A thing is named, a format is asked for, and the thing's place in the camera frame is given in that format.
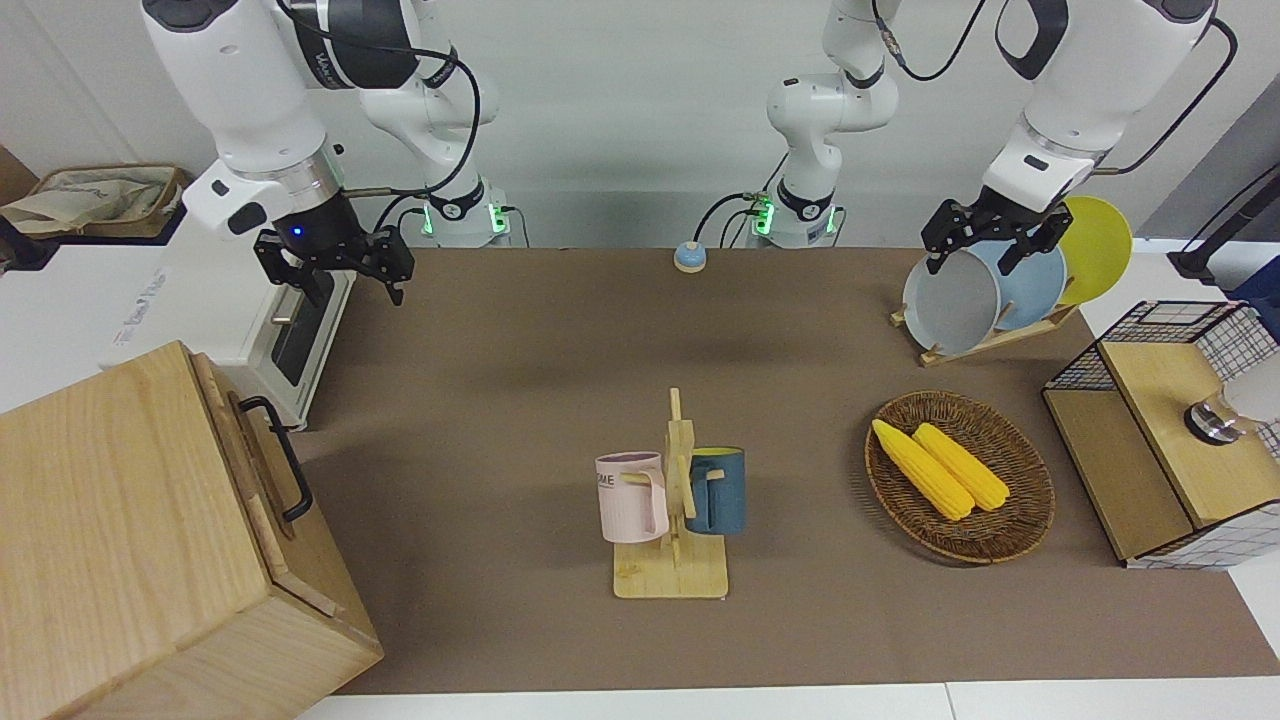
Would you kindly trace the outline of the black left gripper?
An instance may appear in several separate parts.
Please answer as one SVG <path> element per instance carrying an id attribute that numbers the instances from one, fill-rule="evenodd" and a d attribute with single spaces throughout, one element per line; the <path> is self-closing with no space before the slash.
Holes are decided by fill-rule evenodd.
<path id="1" fill-rule="evenodd" d="M 1048 211 L 1030 210 L 983 186 L 969 206 L 955 200 L 942 201 L 924 224 L 920 237 L 928 252 L 925 269 L 936 275 L 961 249 L 986 240 L 1011 240 L 997 265 L 1001 275 L 1011 275 L 1029 256 L 1055 250 L 1071 223 L 1068 205 L 1053 205 Z"/>

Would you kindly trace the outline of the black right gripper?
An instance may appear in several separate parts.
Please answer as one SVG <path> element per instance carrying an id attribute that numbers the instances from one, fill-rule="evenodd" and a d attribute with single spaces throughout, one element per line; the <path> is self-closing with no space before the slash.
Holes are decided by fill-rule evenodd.
<path id="1" fill-rule="evenodd" d="M 339 190 L 315 208 L 294 211 L 260 231 L 253 252 L 273 284 L 288 284 L 314 307 L 324 309 L 333 281 L 325 270 L 355 269 L 380 283 L 394 306 L 404 301 L 401 286 L 413 275 L 415 258 L 401 231 L 381 225 L 365 233 L 357 214 Z M 294 265 L 285 250 L 302 260 Z"/>

